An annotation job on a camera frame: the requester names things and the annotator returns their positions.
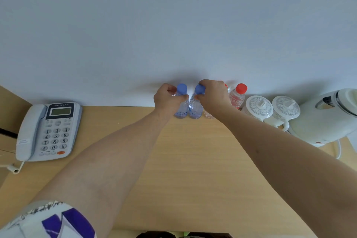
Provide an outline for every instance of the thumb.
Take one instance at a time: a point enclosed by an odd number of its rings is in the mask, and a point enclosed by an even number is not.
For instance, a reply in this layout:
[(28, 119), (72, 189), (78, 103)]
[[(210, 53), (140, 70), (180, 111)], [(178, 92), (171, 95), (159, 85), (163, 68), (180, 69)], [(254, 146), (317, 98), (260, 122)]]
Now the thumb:
[(180, 101), (180, 103), (183, 103), (184, 101), (189, 99), (189, 96), (186, 95), (181, 95), (181, 96), (175, 96), (176, 100)]
[(195, 98), (197, 100), (202, 100), (204, 98), (204, 96), (205, 96), (204, 94), (198, 94), (198, 95), (195, 96)]

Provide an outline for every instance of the plastic bottle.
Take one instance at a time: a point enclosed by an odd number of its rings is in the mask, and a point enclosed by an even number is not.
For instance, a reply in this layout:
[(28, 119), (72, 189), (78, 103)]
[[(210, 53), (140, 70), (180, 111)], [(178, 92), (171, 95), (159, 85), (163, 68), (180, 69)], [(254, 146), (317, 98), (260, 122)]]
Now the plastic bottle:
[(201, 105), (200, 101), (195, 99), (194, 97), (198, 94), (204, 94), (205, 89), (206, 87), (202, 85), (197, 85), (194, 88), (194, 94), (192, 95), (189, 104), (189, 114), (190, 117), (193, 119), (198, 119), (202, 116), (203, 106)]
[[(177, 86), (177, 92), (175, 96), (181, 96), (186, 94), (187, 94), (187, 86), (185, 84), (179, 84)], [(187, 99), (186, 101), (181, 103), (180, 108), (175, 113), (175, 117), (183, 119), (187, 116), (188, 112), (189, 112), (189, 100)]]
[(243, 104), (247, 89), (247, 86), (241, 83), (238, 84), (237, 87), (229, 93), (229, 99), (236, 109), (238, 109)]
[(206, 110), (203, 110), (203, 115), (208, 119), (214, 119), (214, 117), (211, 114), (209, 114)]

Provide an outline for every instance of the blue bottle cap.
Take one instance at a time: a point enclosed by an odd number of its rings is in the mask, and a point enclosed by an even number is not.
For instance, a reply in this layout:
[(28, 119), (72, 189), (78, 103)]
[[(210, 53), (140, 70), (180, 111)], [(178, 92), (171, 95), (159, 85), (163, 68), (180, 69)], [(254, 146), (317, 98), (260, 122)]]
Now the blue bottle cap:
[(205, 93), (205, 90), (206, 90), (206, 87), (205, 86), (202, 86), (202, 85), (197, 85), (195, 88), (194, 88), (194, 92), (196, 94), (204, 94)]
[(187, 94), (187, 86), (185, 84), (178, 84), (177, 93), (180, 93), (181, 95)]

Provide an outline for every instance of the person's right arm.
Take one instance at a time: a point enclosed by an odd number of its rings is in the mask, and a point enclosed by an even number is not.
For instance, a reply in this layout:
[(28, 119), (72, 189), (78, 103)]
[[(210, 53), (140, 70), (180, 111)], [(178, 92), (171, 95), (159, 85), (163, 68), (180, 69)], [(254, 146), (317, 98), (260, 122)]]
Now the person's right arm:
[(357, 172), (320, 149), (235, 109), (222, 81), (202, 80), (204, 109), (236, 137), (274, 190), (318, 237), (357, 235)]

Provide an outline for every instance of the person's left hand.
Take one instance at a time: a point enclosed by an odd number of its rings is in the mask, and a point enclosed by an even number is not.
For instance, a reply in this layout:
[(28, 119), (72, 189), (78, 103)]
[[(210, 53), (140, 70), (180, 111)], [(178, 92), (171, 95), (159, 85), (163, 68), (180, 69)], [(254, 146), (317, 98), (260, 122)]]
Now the person's left hand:
[(177, 88), (173, 85), (164, 83), (154, 95), (155, 110), (162, 111), (169, 116), (174, 115), (180, 107), (180, 104), (186, 101), (189, 96), (172, 96), (176, 94)]

